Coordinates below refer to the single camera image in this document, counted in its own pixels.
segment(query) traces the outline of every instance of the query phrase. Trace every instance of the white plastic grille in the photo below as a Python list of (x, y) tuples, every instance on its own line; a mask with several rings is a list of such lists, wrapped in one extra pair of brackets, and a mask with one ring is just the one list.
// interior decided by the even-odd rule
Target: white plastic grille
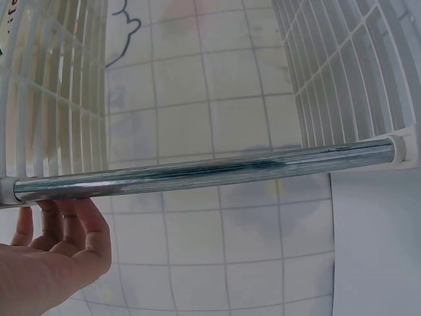
[(0, 178), (107, 168), (107, 5), (0, 2)]
[(304, 147), (421, 120), (419, 0), (274, 0)]

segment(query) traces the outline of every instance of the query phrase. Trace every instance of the rod bracket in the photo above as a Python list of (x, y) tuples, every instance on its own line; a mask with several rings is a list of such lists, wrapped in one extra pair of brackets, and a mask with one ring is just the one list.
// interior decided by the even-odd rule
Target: rod bracket
[(14, 184), (18, 180), (13, 177), (0, 178), (0, 207), (22, 204), (13, 192)]

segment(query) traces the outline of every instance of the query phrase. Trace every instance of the silver metal bar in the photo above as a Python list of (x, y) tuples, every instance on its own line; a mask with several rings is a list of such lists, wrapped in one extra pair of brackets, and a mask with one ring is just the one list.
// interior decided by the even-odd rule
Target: silver metal bar
[(184, 190), (391, 163), (394, 156), (392, 141), (384, 139), (264, 155), (19, 180), (14, 185), (14, 194), (18, 200), (27, 203), (43, 199)]

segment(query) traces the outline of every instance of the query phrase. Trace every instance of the white wall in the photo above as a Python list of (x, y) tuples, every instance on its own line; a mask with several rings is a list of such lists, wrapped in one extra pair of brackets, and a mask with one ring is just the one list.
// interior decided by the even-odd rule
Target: white wall
[(421, 170), (332, 175), (334, 315), (421, 315)]

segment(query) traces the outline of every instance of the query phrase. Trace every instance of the grid paper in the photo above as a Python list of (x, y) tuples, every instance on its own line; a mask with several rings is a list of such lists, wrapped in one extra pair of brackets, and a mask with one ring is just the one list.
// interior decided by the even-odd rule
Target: grid paper
[[(125, 56), (107, 70), (111, 167), (301, 145), (270, 1), (219, 1), (230, 2), (230, 8), (197, 14), (206, 12), (207, 2), (110, 1), (109, 28), (122, 3), (131, 19), (145, 21)], [(173, 3), (185, 5), (185, 11), (159, 11)], [(235, 22), (226, 34), (215, 33), (221, 19), (229, 26)], [(127, 32), (135, 27), (129, 25)], [(165, 41), (173, 40), (191, 43), (191, 51), (176, 55), (174, 48), (171, 57), (155, 59), (155, 52), (168, 47)], [(179, 69), (179, 62), (185, 67)], [(279, 107), (285, 107), (281, 116)], [(331, 313), (329, 176), (95, 202), (112, 230), (112, 269), (47, 315), (279, 316), (295, 315), (305, 306)]]

